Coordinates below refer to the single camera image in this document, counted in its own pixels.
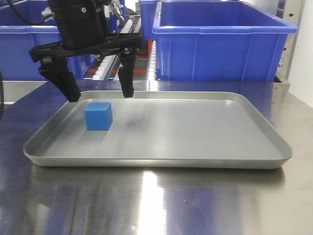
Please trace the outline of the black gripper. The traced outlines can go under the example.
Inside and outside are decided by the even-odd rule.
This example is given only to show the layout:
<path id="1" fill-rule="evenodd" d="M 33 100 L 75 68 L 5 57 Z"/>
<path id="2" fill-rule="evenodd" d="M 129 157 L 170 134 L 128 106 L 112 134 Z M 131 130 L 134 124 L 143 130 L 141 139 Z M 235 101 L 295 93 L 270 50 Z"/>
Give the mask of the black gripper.
<path id="1" fill-rule="evenodd" d="M 118 77 L 125 98 L 133 97 L 133 75 L 136 50 L 142 46 L 141 33 L 111 33 L 104 6 L 124 21 L 119 4 L 114 0 L 50 0 L 60 42 L 33 47 L 29 54 L 33 62 L 40 61 L 39 73 L 55 85 L 69 102 L 79 100 L 81 93 L 67 58 L 78 55 L 104 55 L 116 48 L 122 67 Z"/>

